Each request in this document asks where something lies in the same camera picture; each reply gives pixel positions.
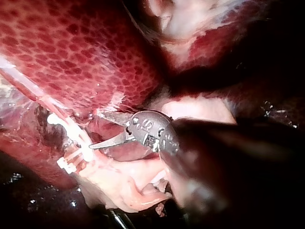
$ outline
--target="hem-o-lok clip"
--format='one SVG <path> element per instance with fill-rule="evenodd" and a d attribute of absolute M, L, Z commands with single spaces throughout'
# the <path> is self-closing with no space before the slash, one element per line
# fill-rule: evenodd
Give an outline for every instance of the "hem-o-lok clip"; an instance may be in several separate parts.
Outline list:
<path fill-rule="evenodd" d="M 49 124 L 60 124 L 62 125 L 66 132 L 67 137 L 72 141 L 77 142 L 81 147 L 76 150 L 74 153 L 70 154 L 67 157 L 61 157 L 57 164 L 60 168 L 64 168 L 68 174 L 76 172 L 76 166 L 83 160 L 90 162 L 93 160 L 93 150 L 89 148 L 89 145 L 92 144 L 91 139 L 89 138 L 87 132 L 82 130 L 70 117 L 65 118 L 65 120 L 60 119 L 55 113 L 49 115 L 47 119 Z M 76 156 L 80 157 L 73 162 L 70 162 Z"/>

